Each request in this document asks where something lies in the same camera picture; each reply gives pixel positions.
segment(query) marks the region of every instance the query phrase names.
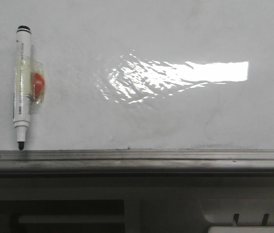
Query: white surface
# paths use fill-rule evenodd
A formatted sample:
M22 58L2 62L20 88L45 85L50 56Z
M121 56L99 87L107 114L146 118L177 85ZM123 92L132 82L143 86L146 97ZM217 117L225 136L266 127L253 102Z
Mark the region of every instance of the white surface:
M208 233L274 233L274 227L211 227Z
M31 28L47 75L27 150L274 149L274 0L0 1L0 150L17 149L19 25ZM181 65L243 62L240 82L232 70L225 84L174 84ZM135 94L117 92L117 82Z

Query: red object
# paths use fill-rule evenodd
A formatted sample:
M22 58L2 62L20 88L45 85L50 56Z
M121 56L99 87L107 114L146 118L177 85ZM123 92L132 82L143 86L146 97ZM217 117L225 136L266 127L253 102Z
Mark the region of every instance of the red object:
M39 73L33 73L34 96L37 97L44 90L44 78Z

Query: whiteboard marker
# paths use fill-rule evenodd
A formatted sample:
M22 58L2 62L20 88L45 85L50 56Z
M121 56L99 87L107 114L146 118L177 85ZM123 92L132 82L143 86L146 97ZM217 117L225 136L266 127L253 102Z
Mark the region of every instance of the whiteboard marker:
M30 122L31 94L31 31L27 26L19 26L16 32L17 56L14 89L14 128L17 133L18 148L24 149L26 132Z

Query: metal ledge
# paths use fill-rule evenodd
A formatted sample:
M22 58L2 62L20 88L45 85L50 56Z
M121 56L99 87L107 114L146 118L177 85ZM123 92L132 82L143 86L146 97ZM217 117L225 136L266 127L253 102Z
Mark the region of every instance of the metal ledge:
M0 151L0 174L274 173L274 150Z

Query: marker tip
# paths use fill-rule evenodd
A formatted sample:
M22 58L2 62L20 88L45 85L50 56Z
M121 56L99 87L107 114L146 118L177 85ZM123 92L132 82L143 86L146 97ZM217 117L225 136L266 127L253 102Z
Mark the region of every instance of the marker tip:
M18 149L23 150L25 146L25 142L18 142Z

